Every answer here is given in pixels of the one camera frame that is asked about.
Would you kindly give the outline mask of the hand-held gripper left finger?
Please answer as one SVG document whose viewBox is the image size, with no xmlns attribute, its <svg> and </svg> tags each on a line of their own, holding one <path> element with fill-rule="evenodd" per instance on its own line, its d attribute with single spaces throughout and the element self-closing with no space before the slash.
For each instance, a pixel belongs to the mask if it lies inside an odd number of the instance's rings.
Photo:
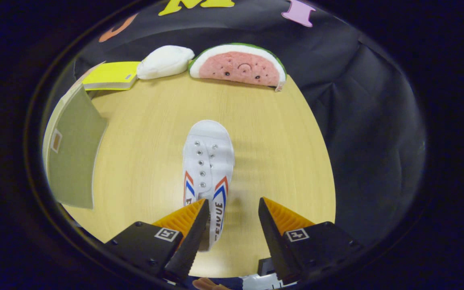
<svg viewBox="0 0 464 290">
<path fill-rule="evenodd" d="M 184 282 L 209 217 L 208 200 L 202 199 L 152 224 L 133 223 L 105 243 L 105 248 L 150 276 Z"/>
</svg>

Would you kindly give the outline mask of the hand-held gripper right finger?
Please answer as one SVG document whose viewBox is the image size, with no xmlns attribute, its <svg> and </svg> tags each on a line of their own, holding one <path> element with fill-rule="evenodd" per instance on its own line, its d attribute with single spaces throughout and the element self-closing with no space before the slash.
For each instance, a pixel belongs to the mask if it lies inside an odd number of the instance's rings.
<svg viewBox="0 0 464 290">
<path fill-rule="evenodd" d="M 274 271 L 286 284 L 329 276 L 363 250 L 333 222 L 315 224 L 267 197 L 260 198 L 258 215 Z"/>
</svg>

